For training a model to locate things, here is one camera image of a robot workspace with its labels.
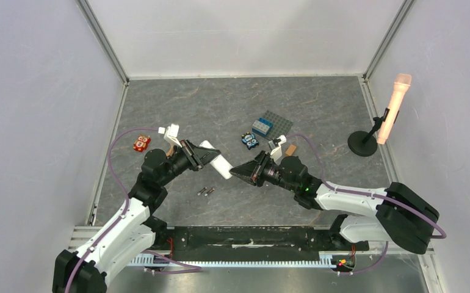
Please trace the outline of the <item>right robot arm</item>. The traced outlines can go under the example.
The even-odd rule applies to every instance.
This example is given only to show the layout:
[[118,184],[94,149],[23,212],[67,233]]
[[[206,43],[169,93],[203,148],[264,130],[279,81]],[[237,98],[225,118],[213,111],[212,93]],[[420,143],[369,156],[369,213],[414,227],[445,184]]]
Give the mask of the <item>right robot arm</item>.
[[328,233],[330,244],[337,249],[361,241],[392,241],[423,255],[436,237],[433,232],[439,212],[402,183],[379,189],[341,186],[310,175],[297,156],[277,164],[265,151],[230,173],[252,186],[269,183],[282,187],[306,209],[342,211],[341,222]]

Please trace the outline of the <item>white remote control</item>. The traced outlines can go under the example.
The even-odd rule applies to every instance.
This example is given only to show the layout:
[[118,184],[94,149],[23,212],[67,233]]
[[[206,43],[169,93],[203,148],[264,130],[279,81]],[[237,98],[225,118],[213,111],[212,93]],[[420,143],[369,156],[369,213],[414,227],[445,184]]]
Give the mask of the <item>white remote control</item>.
[[219,154],[210,162],[210,164],[224,179],[228,180],[232,178],[230,170],[233,168],[233,166],[224,158],[222,154]]

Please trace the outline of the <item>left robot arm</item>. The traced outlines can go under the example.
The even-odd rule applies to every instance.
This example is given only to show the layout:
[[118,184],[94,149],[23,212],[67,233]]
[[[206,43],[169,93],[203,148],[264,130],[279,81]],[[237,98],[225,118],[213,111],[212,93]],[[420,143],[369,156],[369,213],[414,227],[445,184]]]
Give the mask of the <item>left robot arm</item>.
[[153,216],[165,200],[166,185],[186,170],[199,171],[219,157],[220,150],[182,140],[172,155],[153,149],[126,203],[85,244],[56,258],[53,292],[106,292],[114,278],[144,249],[160,249],[168,240],[166,223]]

